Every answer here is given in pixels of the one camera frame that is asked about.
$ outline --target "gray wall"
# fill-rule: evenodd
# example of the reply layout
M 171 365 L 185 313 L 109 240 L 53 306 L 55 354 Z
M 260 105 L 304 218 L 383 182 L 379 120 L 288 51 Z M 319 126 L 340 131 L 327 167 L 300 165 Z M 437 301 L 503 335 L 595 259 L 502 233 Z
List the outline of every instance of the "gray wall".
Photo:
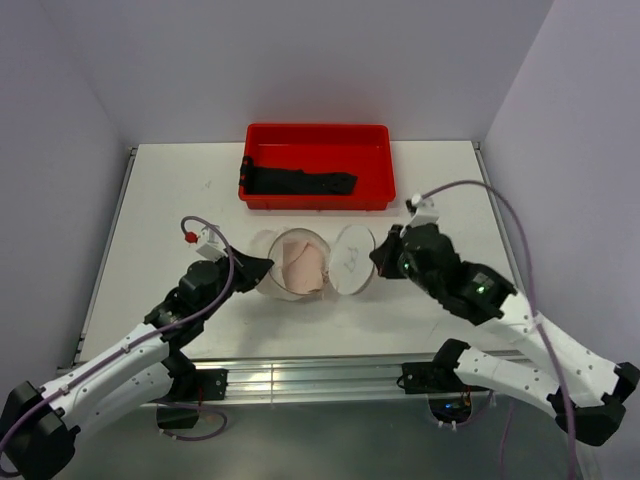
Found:
M 126 151 L 36 0 L 0 2 L 0 398 L 72 358 Z
M 529 232 L 541 309 L 601 354 L 636 365 L 638 25 L 637 0 L 556 0 L 484 148 Z M 640 476 L 640 392 L 628 409 L 598 450 L 608 480 Z
M 254 121 L 481 139 L 552 0 L 42 0 L 131 143 Z

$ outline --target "red plastic bin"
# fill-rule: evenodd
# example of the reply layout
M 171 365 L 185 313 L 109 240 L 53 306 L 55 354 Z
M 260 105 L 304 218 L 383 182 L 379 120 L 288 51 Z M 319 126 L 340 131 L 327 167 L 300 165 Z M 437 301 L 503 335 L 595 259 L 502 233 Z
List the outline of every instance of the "red plastic bin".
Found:
M 389 130 L 383 125 L 268 124 L 247 128 L 244 154 L 257 167 L 347 172 L 350 195 L 238 196 L 252 210 L 384 210 L 396 198 Z

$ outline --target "white tabletop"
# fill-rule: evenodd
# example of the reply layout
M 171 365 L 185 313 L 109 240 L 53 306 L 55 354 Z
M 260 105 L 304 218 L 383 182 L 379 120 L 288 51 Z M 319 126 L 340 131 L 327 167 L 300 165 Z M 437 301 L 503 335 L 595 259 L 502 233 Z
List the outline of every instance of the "white tabletop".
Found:
M 378 244 L 393 223 L 406 223 L 404 200 L 459 179 L 481 180 L 470 142 L 393 142 L 398 196 L 384 212 L 249 211 L 238 199 L 241 143 L 141 145 L 126 187 L 81 361 L 124 337 L 199 260 L 179 222 L 199 215 L 221 226 L 240 251 L 260 230 L 305 227 L 330 244 L 347 224 L 366 225 Z M 507 278 L 507 254 L 488 195 L 463 186 L 436 196 L 441 231 L 463 259 Z M 253 291 L 236 294 L 184 352 L 193 359 L 432 353 L 448 338 L 485 351 L 509 349 L 455 318 L 408 281 L 374 279 L 361 294 L 291 303 Z

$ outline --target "white lid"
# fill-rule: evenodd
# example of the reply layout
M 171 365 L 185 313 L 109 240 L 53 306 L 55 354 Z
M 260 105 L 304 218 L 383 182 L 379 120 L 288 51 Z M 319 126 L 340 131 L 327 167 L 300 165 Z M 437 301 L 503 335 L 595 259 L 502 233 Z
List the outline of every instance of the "white lid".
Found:
M 329 281 L 340 295 L 353 295 L 367 286 L 375 265 L 369 253 L 376 241 L 367 227 L 348 225 L 331 247 Z

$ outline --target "pink cloth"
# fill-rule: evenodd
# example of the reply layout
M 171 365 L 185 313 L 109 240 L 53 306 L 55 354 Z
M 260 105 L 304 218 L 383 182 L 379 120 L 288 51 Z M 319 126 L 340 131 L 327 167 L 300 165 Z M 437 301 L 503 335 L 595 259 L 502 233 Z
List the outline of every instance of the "pink cloth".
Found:
M 282 278 L 287 290 L 306 295 L 323 289 L 325 259 L 322 251 L 305 241 L 284 241 Z

